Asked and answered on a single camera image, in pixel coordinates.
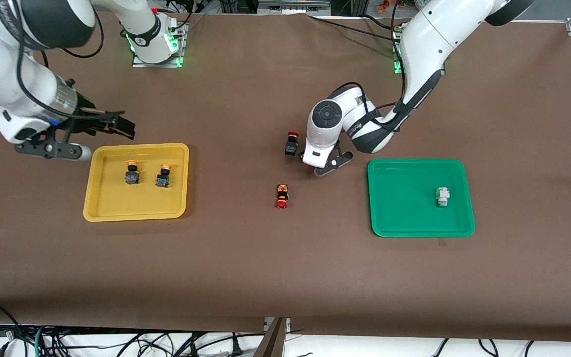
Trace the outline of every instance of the table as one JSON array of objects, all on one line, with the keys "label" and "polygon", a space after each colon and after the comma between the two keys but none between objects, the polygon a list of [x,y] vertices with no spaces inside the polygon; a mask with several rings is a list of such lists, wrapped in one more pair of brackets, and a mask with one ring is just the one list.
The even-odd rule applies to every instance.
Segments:
[{"label": "table", "polygon": [[[52,50],[51,68],[99,108],[127,110],[136,144],[190,147],[188,209],[86,222],[88,163],[22,156],[0,137],[0,304],[21,323],[254,331],[264,316],[289,316],[311,334],[571,340],[562,24],[483,24],[385,149],[318,178],[284,158],[287,132],[303,133],[311,108],[347,81],[374,104],[396,100],[390,43],[303,14],[214,15],[190,32],[184,68],[131,68],[117,20],[101,18],[100,54]],[[374,235],[374,158],[461,160],[476,233]],[[287,210],[273,207],[277,183],[290,186]]]}]

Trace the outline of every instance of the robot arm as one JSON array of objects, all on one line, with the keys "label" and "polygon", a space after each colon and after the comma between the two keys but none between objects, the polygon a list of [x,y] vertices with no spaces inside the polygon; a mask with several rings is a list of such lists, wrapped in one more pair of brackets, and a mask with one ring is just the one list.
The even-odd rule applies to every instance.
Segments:
[{"label": "robot arm", "polygon": [[[89,99],[73,88],[73,81],[65,81],[36,63],[32,56],[33,50],[87,43],[96,25],[92,3],[117,15],[142,61],[159,63],[177,52],[168,40],[176,20],[154,14],[146,0],[0,0],[0,132],[16,144],[18,152],[87,160],[91,152],[82,145],[68,143],[70,134],[95,135],[102,131],[133,139],[134,124],[121,117],[120,112],[96,110]],[[25,35],[23,47],[20,20]],[[56,140],[57,130],[65,131],[64,140]]]},{"label": "robot arm", "polygon": [[303,161],[324,167],[342,129],[358,151],[378,152],[435,88],[444,60],[483,20],[492,18],[502,25],[519,16],[531,3],[531,0],[431,0],[403,30],[400,53],[406,89],[392,110],[385,116],[372,110],[375,106],[358,86],[336,90],[310,113]]}]

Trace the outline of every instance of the green led light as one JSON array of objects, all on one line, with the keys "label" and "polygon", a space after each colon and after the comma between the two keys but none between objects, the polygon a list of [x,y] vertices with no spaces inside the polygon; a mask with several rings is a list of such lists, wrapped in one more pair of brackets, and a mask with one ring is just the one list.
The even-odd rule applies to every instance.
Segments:
[{"label": "green led light", "polygon": [[173,37],[170,35],[167,35],[167,36],[165,36],[165,41],[167,43],[167,46],[169,47],[169,50],[175,51],[175,48],[177,47],[177,43],[171,43],[173,41]]},{"label": "green led light", "polygon": [[[398,47],[398,54],[401,55],[402,52],[400,51],[400,47]],[[394,54],[394,73],[398,74],[398,73],[402,73],[402,66],[400,65],[400,62],[398,61],[398,56],[396,56]]]},{"label": "green led light", "polygon": [[134,52],[134,54],[136,53],[136,50],[133,47],[133,43],[131,42],[131,39],[129,38],[129,35],[127,35],[127,41],[129,42],[129,48],[131,48],[131,51]]}]

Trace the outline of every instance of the white floor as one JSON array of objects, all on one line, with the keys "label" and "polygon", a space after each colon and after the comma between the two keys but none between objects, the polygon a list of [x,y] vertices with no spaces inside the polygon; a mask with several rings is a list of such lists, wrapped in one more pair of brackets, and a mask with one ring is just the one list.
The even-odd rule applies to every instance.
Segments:
[{"label": "white floor", "polygon": [[[134,335],[80,335],[63,339],[66,345],[92,345],[113,346],[124,344]],[[150,339],[156,338],[157,334],[147,335]],[[198,340],[196,346],[222,337],[228,337],[227,333],[208,334]],[[190,334],[172,334],[174,345],[180,346]],[[6,337],[0,337],[0,347],[6,343]],[[261,336],[243,337],[239,339],[242,350],[247,351],[249,357],[252,350],[261,341]],[[406,337],[358,337],[358,336],[322,336],[322,335],[288,335],[285,343],[284,357],[301,357],[311,353],[311,357],[431,357],[437,351],[442,339],[421,339]],[[523,357],[527,341],[495,340],[500,357]],[[160,340],[161,347],[171,348],[168,339]],[[30,356],[34,350],[28,346]],[[225,356],[225,352],[232,350],[232,341],[224,341],[214,344],[199,351],[201,357],[213,355]],[[100,349],[77,349],[70,350],[73,357],[115,357],[120,351],[120,346],[115,348]],[[132,344],[122,354],[123,357],[135,357],[138,345]],[[6,357],[23,357],[23,347],[20,341],[14,341],[7,349]],[[152,350],[145,354],[146,357],[165,357],[165,353]],[[477,343],[477,340],[450,339],[440,357],[489,357]],[[571,343],[535,341],[530,348],[528,357],[571,357]]]}]

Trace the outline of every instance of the yellow tray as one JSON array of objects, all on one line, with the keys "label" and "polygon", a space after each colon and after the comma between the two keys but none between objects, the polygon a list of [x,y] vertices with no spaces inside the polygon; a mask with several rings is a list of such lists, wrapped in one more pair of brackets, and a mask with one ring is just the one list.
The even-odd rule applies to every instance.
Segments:
[{"label": "yellow tray", "polygon": [[[138,161],[140,183],[125,183],[127,160]],[[157,187],[162,164],[169,186]],[[182,143],[99,147],[91,158],[83,215],[89,222],[177,218],[186,210],[188,147]]]}]

